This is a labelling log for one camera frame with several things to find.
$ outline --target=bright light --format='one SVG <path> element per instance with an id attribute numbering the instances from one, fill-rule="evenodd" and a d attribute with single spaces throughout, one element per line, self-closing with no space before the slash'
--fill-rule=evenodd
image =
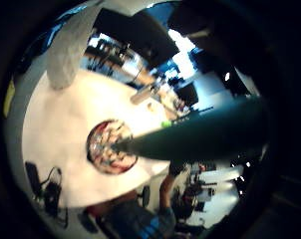
<path id="1" fill-rule="evenodd" d="M 92 47 L 97 47 L 99 43 L 99 38 L 91 38 L 90 42 L 89 42 L 89 46 Z"/>
<path id="2" fill-rule="evenodd" d="M 180 33 L 172 29 L 168 30 L 168 34 L 172 38 L 172 40 L 176 43 L 177 47 L 181 52 L 190 52 L 192 49 L 196 47 L 188 38 L 182 37 Z"/>
<path id="3" fill-rule="evenodd" d="M 225 79 L 226 81 L 228 81 L 228 80 L 230 79 L 230 73 L 226 73 L 226 75 L 224 76 L 224 79 Z"/>
<path id="4" fill-rule="evenodd" d="M 178 76 L 178 71 L 176 69 L 170 69 L 164 73 L 167 78 L 174 78 Z"/>
<path id="5" fill-rule="evenodd" d="M 195 69 L 193 68 L 192 62 L 187 52 L 177 53 L 172 57 L 172 60 L 177 64 L 180 70 L 180 73 L 178 74 L 179 77 L 187 79 L 194 75 Z"/>

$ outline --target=floor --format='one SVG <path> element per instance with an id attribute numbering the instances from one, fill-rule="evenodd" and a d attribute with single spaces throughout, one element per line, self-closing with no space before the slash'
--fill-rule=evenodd
<path id="1" fill-rule="evenodd" d="M 18 76 L 15 79 L 15 96 L 11 103 L 9 115 L 5 121 L 4 134 L 7 142 L 7 149 L 10 158 L 10 164 L 12 172 L 15 176 L 18 186 L 26 193 L 28 198 L 32 201 L 32 191 L 30 184 L 27 180 L 23 161 L 23 123 L 26 113 L 28 112 L 29 101 L 32 94 L 36 90 L 41 77 L 45 72 L 46 55 L 42 55 L 34 59 L 32 66 L 29 70 Z M 32 147 L 34 144 L 30 141 L 28 143 Z M 148 210 L 156 212 L 158 208 L 158 191 L 159 185 L 165 177 L 165 171 L 157 175 L 154 180 L 148 180 L 145 184 L 150 185 L 150 205 Z M 141 184 L 138 191 L 141 192 L 143 185 Z M 78 213 L 82 212 L 83 207 L 73 207 L 69 209 L 69 226 L 67 229 L 63 229 L 54 220 L 48 217 L 43 210 L 39 210 L 39 207 L 32 203 L 34 208 L 38 211 L 41 218 L 49 225 L 51 231 L 59 238 L 105 238 L 105 236 L 99 232 L 98 234 L 91 234 L 87 232 L 79 223 L 77 218 Z"/>
<path id="2" fill-rule="evenodd" d="M 7 142 L 7 148 L 8 148 L 8 153 L 9 153 L 9 158 L 10 158 L 10 164 L 12 166 L 12 173 L 16 178 L 17 184 L 19 187 L 26 193 L 28 198 L 32 201 L 32 191 L 30 189 L 29 182 L 27 180 L 25 171 L 24 171 L 24 164 L 23 161 L 26 160 L 26 158 L 23 158 L 23 147 L 24 151 L 27 147 L 29 147 L 30 144 L 32 144 L 32 147 L 37 147 L 32 140 L 30 140 L 28 143 L 26 143 L 23 146 L 22 139 L 23 139 L 23 123 L 26 119 L 27 113 L 28 113 L 28 106 L 30 105 L 30 99 L 32 98 L 32 94 L 34 94 L 34 91 L 37 91 L 37 86 L 39 86 L 39 82 L 41 78 L 43 77 L 45 73 L 45 62 L 46 62 L 46 55 L 42 55 L 36 59 L 34 59 L 32 66 L 29 68 L 28 72 L 24 75 L 21 75 L 15 79 L 15 96 L 12 100 L 11 103 L 11 109 L 9 116 L 7 117 L 5 121 L 5 127 L 4 127 L 4 134 Z M 121 84 L 125 83 L 128 79 L 122 79 L 120 82 Z M 58 112 L 62 112 L 63 108 L 61 106 L 64 103 L 60 103 L 60 109 Z M 80 105 L 81 101 L 78 102 L 73 102 L 73 105 Z M 33 110 L 36 111 L 37 105 L 33 106 Z M 71 108 L 71 114 L 75 115 L 80 115 L 81 111 L 73 111 Z M 31 124 L 37 122 L 37 126 L 41 125 L 44 121 L 41 121 L 41 116 L 43 115 L 39 114 L 37 116 L 37 120 L 33 119 L 30 120 Z M 94 126 L 96 123 L 96 120 L 91 121 L 91 125 Z M 75 128 L 71 128 L 69 132 L 74 132 L 76 130 Z M 136 126 L 135 132 L 142 133 L 143 128 Z M 44 134 L 43 132 L 36 132 L 38 135 Z M 156 213 L 158 210 L 158 201 L 159 201 L 159 186 L 164 179 L 164 177 L 167 174 L 167 169 L 163 170 L 165 166 L 161 166 L 160 169 L 157 169 L 153 176 L 149 176 L 149 179 L 142 180 L 140 183 L 136 184 L 137 191 L 142 192 L 144 185 L 149 185 L 150 186 L 150 204 L 148 205 L 147 209 L 153 213 Z M 180 175 L 176 182 L 175 185 L 178 185 L 179 188 L 182 190 L 184 188 L 184 182 L 187 177 L 188 172 Z M 229 185 L 220 185 L 219 192 L 220 192 L 220 197 L 218 197 L 218 200 L 214 200 L 214 203 L 206 203 L 205 205 L 205 213 L 208 221 L 205 221 L 205 227 L 209 227 L 213 223 L 217 222 L 222 216 L 223 213 L 228 213 L 233 205 L 236 203 L 235 197 L 237 196 L 236 189 L 231 186 L 230 190 L 228 190 Z M 228 199 L 231 197 L 233 198 L 233 202 L 230 202 L 228 199 L 226 199 L 226 203 L 224 201 L 225 198 L 224 196 L 227 196 Z M 49 225 L 49 228 L 52 230 L 52 232 L 59 238 L 80 238 L 80 239 L 87 239 L 87 238 L 106 238 L 103 233 L 99 232 L 98 234 L 92 234 L 86 231 L 83 226 L 80 224 L 78 220 L 78 214 L 82 212 L 83 206 L 81 203 L 80 204 L 73 204 L 73 207 L 69 209 L 69 227 L 67 229 L 63 229 L 61 226 L 59 226 L 54 220 L 52 220 L 50 217 L 48 217 L 42 210 L 39 210 L 39 207 L 36 206 L 36 204 L 33 203 L 33 206 L 35 209 L 37 209 L 39 215 L 41 218 L 46 222 L 46 224 Z M 217 210 L 215 211 L 216 207 L 223 206 L 222 210 Z M 193 221 L 192 224 L 195 224 L 195 217 L 196 215 L 193 215 L 192 220 L 188 220 L 189 223 Z"/>

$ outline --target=black device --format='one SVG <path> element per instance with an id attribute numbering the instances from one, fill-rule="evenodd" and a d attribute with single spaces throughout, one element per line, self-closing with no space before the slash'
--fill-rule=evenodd
<path id="1" fill-rule="evenodd" d="M 188 107 L 198 103 L 198 95 L 193 83 L 175 90 L 178 97 L 182 99 Z"/>
<path id="2" fill-rule="evenodd" d="M 62 171 L 59 167 L 53 167 L 44 181 L 40 181 L 37 166 L 32 162 L 25 162 L 25 168 L 34 193 L 36 202 L 44 201 L 44 211 L 51 217 L 55 218 L 64 228 L 68 227 L 68 208 L 65 208 L 65 217 L 60 218 L 59 200 L 62 191 Z M 56 178 L 53 179 L 53 173 L 57 172 Z"/>

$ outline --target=desk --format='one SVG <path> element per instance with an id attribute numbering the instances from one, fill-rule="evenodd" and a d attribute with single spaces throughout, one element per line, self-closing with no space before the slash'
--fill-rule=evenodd
<path id="1" fill-rule="evenodd" d="M 94 55 L 92 53 L 85 53 L 84 54 L 84 57 L 87 57 L 87 58 L 96 58 L 98 60 L 100 60 L 100 57 L 97 56 L 97 55 Z M 106 61 L 105 64 L 107 66 L 112 66 L 114 70 L 116 71 L 119 71 L 121 73 L 124 73 L 125 75 L 129 76 L 129 77 L 132 77 L 132 79 L 136 76 L 136 75 L 132 75 L 130 72 L 127 72 L 125 71 L 121 66 L 117 65 L 117 64 L 114 64 L 113 62 L 111 61 Z M 146 69 L 142 69 L 139 73 L 139 75 L 137 76 L 136 78 L 136 81 L 144 84 L 144 85 L 148 85 L 148 84 L 151 84 L 155 81 L 155 78 L 153 76 L 150 75 L 149 71 L 146 70 Z"/>
<path id="2" fill-rule="evenodd" d="M 26 111 L 22 132 L 24 161 L 34 162 L 40 179 L 53 166 L 62 169 L 60 205 L 82 207 L 113 199 L 163 171 L 167 161 L 140 158 L 120 175 L 98 172 L 87 161 L 86 140 L 102 120 L 119 119 L 134 135 L 160 128 L 167 120 L 164 108 L 153 99 L 138 106 L 130 102 L 135 89 L 103 75 L 79 70 L 66 89 L 54 91 L 46 73 L 42 76 Z M 154 111 L 148 110 L 148 104 Z"/>

